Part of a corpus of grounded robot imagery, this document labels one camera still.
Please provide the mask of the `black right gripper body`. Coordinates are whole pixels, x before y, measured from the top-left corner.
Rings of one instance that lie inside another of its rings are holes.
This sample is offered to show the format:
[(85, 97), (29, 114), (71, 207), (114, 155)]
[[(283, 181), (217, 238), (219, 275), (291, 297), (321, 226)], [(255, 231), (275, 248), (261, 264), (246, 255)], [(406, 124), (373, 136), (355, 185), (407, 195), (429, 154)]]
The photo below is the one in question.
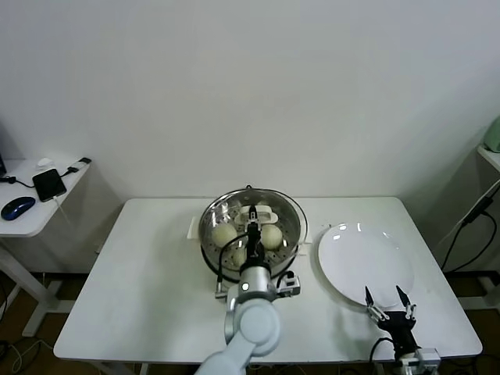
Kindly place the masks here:
[(416, 350), (416, 340), (412, 329), (416, 324), (413, 318), (406, 318), (403, 311), (386, 312), (388, 318), (379, 320), (377, 326), (389, 333), (394, 347), (395, 355), (407, 355)]

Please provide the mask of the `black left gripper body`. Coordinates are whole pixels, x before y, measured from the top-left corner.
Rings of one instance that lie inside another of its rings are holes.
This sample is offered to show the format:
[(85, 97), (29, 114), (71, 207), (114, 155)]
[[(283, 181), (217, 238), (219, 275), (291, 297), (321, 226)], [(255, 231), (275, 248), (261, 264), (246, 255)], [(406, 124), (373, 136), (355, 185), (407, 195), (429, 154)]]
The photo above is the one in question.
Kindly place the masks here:
[(246, 244), (245, 269), (265, 265), (265, 250), (261, 243), (260, 234), (249, 234)]

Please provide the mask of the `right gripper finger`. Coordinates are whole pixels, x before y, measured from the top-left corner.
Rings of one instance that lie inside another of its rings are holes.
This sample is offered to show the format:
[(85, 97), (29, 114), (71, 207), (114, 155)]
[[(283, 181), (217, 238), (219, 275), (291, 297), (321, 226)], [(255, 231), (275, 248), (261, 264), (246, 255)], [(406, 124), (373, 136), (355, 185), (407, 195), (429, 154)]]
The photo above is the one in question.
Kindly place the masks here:
[(365, 286), (366, 310), (373, 321), (385, 321), (385, 313), (374, 302), (370, 290)]
[(409, 296), (398, 285), (396, 286), (396, 290), (403, 306), (405, 307), (405, 318), (407, 320), (414, 320), (416, 305), (411, 303)]

